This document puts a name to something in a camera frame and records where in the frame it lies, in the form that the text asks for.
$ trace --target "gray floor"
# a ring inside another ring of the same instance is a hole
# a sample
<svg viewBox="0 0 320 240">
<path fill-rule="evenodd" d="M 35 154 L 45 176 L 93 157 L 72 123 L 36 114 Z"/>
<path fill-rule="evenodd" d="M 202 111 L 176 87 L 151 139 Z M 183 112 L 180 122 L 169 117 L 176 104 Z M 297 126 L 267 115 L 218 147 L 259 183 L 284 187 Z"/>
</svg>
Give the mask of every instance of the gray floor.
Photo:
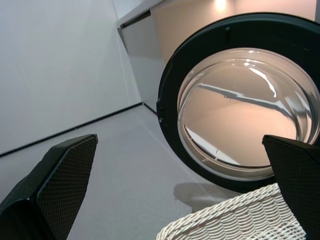
<svg viewBox="0 0 320 240">
<path fill-rule="evenodd" d="M 66 139 L 98 134 L 87 193 L 68 240 L 151 240 L 168 223 L 238 193 L 188 169 L 144 106 L 0 158 L 0 202 Z"/>
</svg>

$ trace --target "round glass window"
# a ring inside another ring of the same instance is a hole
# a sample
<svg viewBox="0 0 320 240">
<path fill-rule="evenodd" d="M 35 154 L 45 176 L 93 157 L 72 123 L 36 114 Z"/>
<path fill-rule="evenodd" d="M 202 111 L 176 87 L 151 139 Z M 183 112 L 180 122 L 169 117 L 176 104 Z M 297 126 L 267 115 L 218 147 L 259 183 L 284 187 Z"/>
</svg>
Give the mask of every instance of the round glass window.
<svg viewBox="0 0 320 240">
<path fill-rule="evenodd" d="M 320 94 L 310 76 L 277 53 L 234 48 L 198 63 L 178 94 L 182 144 L 203 167 L 232 180 L 273 175 L 264 135 L 312 144 Z"/>
</svg>

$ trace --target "black frame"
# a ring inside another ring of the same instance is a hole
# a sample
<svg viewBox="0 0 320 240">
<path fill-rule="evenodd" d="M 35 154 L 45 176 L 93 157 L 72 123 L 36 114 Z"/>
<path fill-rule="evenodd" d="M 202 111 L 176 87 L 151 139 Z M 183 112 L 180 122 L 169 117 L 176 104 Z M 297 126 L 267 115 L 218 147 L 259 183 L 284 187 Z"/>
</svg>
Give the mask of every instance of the black frame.
<svg viewBox="0 0 320 240">
<path fill-rule="evenodd" d="M 177 100 L 190 70 L 203 59 L 227 49 L 257 48 L 283 55 L 302 67 L 320 88 L 320 25 L 292 15 L 250 13 L 214 22 L 193 34 L 174 52 L 161 77 L 157 115 L 162 132 L 177 156 L 193 171 L 222 187 L 248 192 L 275 182 L 229 180 L 206 170 L 187 153 L 178 134 Z"/>
</svg>

